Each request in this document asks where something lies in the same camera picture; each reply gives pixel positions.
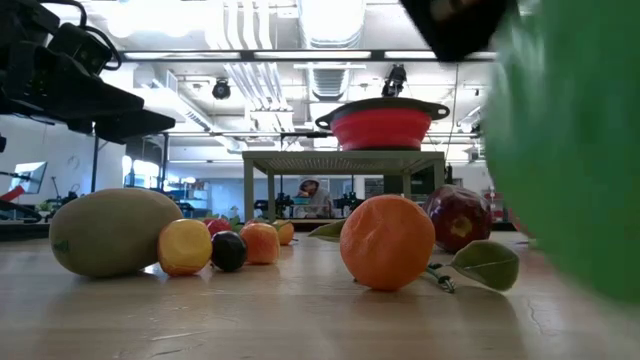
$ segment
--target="cantaloupe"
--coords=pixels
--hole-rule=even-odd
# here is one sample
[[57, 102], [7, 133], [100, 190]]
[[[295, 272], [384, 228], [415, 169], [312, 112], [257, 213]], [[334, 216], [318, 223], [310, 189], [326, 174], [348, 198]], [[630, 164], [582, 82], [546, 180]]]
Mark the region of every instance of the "cantaloupe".
[[182, 213], [171, 199], [145, 189], [108, 189], [64, 205], [49, 239], [60, 264], [91, 277], [134, 273], [158, 261], [158, 236]]

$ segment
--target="wooden table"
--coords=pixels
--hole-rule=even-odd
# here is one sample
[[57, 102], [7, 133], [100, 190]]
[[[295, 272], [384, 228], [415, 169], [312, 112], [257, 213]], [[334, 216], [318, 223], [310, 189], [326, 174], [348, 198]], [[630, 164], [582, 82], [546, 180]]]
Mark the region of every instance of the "wooden table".
[[[0, 359], [637, 359], [638, 314], [565, 285], [515, 233], [521, 278], [502, 295], [428, 278], [398, 293], [352, 282], [338, 246], [299, 235], [277, 266], [88, 280], [46, 241], [0, 243]], [[437, 253], [434, 259], [448, 256]]]

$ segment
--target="metal table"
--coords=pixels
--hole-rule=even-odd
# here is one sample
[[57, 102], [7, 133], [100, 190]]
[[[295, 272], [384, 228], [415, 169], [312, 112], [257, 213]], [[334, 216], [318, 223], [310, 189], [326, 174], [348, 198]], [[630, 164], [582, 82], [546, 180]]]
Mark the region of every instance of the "metal table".
[[276, 219], [276, 175], [396, 175], [402, 176], [405, 197], [411, 196], [411, 175], [435, 166], [434, 184], [444, 185], [443, 152], [420, 151], [344, 151], [279, 152], [245, 151], [244, 215], [253, 219], [253, 169], [267, 175], [269, 220]]

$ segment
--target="peach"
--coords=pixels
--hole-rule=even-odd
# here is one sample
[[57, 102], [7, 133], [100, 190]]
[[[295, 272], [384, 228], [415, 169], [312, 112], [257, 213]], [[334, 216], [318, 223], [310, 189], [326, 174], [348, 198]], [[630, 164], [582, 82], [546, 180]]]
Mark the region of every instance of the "peach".
[[247, 243], [247, 262], [250, 264], [273, 264], [280, 257], [278, 231], [271, 225], [253, 223], [240, 231]]
[[274, 225], [278, 229], [278, 239], [280, 240], [280, 245], [289, 245], [289, 243], [293, 241], [294, 233], [294, 228], [291, 221], [276, 220]]
[[160, 267], [171, 276], [193, 275], [211, 258], [211, 235], [198, 220], [182, 219], [167, 225], [158, 239]]

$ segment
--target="table leg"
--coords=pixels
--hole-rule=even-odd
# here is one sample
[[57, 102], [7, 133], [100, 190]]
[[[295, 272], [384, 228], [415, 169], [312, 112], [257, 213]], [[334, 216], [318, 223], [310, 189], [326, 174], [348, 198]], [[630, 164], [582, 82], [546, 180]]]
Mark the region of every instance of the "table leg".
[[439, 188], [444, 185], [444, 160], [436, 160], [433, 162], [433, 184], [435, 188]]
[[253, 160], [244, 161], [244, 221], [253, 219]]
[[411, 173], [402, 174], [402, 193], [406, 199], [411, 199]]
[[269, 192], [269, 222], [276, 221], [276, 179], [272, 170], [267, 171], [267, 186]]

